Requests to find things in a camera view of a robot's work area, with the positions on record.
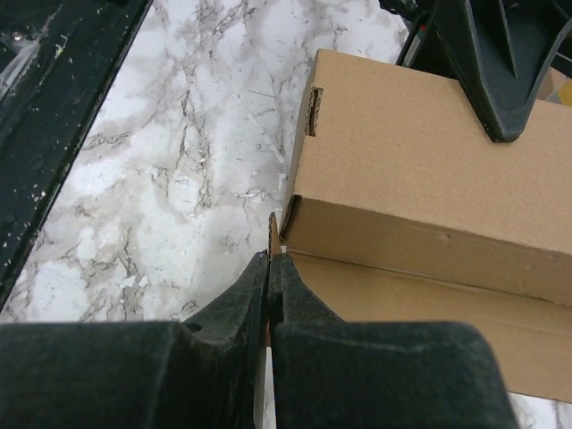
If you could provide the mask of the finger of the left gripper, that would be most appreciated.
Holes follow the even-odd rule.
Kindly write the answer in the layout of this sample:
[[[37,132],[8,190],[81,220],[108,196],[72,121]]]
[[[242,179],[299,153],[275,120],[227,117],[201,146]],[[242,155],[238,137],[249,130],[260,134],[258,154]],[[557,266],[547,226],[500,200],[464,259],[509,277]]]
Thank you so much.
[[[571,3],[441,1],[433,24],[490,139],[516,140],[544,74],[571,31]]]

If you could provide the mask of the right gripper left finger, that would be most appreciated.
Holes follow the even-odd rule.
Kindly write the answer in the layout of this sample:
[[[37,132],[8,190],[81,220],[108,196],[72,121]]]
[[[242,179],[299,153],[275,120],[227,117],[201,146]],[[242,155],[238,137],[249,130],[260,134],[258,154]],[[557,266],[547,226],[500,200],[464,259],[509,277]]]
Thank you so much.
[[[187,320],[3,324],[4,428],[258,428],[268,255]]]

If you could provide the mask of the cardboard box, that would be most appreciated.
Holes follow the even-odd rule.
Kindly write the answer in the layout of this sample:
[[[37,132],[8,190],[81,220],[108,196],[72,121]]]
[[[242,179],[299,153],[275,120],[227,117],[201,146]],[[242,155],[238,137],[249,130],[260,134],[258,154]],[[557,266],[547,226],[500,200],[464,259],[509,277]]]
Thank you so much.
[[[473,325],[515,393],[571,399],[571,110],[495,144],[455,81],[319,50],[275,246],[348,321]]]

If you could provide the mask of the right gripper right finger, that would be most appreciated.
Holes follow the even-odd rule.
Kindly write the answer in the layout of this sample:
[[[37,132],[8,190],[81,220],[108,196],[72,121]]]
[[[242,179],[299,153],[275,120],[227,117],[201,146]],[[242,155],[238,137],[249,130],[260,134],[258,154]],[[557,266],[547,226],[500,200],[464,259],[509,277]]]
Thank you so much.
[[[271,260],[269,321],[280,428],[515,428],[500,369],[474,327],[349,323]]]

